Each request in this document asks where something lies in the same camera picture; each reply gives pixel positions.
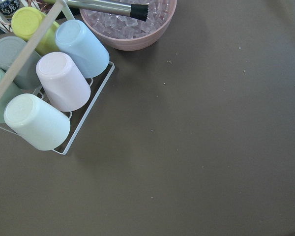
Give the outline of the pink ice bowl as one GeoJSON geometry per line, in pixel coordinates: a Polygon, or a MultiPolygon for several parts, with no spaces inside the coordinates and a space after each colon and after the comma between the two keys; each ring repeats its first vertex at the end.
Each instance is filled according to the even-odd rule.
{"type": "Polygon", "coordinates": [[[176,0],[120,0],[148,5],[147,20],[81,9],[83,21],[104,44],[123,51],[136,51],[155,43],[174,15],[176,0]]]}

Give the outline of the pink cup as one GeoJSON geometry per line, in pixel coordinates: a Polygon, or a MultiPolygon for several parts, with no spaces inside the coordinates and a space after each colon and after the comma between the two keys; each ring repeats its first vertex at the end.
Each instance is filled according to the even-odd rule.
{"type": "Polygon", "coordinates": [[[37,62],[36,73],[52,106],[59,111],[75,111],[88,102],[90,86],[69,55],[44,55],[37,62]]]}

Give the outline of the steel muddler black tip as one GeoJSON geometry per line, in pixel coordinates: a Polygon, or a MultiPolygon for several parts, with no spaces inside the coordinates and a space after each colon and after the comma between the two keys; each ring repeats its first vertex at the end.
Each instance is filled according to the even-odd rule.
{"type": "Polygon", "coordinates": [[[88,9],[146,21],[148,17],[147,4],[130,4],[113,0],[65,0],[68,7],[88,9]]]}

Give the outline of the white cup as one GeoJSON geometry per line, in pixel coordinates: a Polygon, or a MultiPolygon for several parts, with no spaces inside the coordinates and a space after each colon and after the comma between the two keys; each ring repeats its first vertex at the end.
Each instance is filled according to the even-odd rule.
{"type": "Polygon", "coordinates": [[[7,104],[4,121],[38,150],[60,146],[71,127],[66,115],[30,93],[18,95],[7,104]]]}

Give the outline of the blue cup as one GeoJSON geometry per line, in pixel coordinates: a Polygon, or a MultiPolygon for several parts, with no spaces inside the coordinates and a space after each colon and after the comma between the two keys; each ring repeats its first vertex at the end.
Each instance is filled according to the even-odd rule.
{"type": "Polygon", "coordinates": [[[110,55],[86,24],[80,20],[62,23],[55,33],[55,43],[68,54],[85,78],[94,78],[107,68],[110,55]]]}

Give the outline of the yellow cup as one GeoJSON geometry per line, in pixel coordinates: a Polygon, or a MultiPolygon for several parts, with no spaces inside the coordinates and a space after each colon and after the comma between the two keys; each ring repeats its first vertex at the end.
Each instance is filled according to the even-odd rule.
{"type": "MultiPolygon", "coordinates": [[[[32,35],[37,31],[46,14],[33,7],[23,7],[17,10],[11,20],[11,26],[14,34],[29,41],[32,35]]],[[[53,21],[52,25],[46,31],[35,50],[41,56],[51,52],[59,51],[55,43],[55,33],[59,24],[53,21]]]]}

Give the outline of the grey cup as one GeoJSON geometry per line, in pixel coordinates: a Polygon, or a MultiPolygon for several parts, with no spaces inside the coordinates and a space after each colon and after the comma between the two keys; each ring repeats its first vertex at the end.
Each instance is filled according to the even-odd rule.
{"type": "MultiPolygon", "coordinates": [[[[16,36],[7,36],[0,39],[0,68],[7,71],[20,52],[26,46],[26,41],[16,36]]],[[[29,59],[25,61],[14,83],[21,89],[35,89],[41,86],[36,73],[36,65],[41,56],[33,51],[29,59]]]]}

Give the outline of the green cup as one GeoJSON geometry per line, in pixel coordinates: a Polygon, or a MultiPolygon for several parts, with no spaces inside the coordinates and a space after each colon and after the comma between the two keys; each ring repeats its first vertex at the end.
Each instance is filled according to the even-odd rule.
{"type": "MultiPolygon", "coordinates": [[[[0,69],[0,81],[5,75],[5,72],[0,69]]],[[[0,99],[0,123],[5,123],[4,121],[4,110],[6,105],[16,96],[20,95],[21,90],[12,82],[5,94],[0,99]]]]}

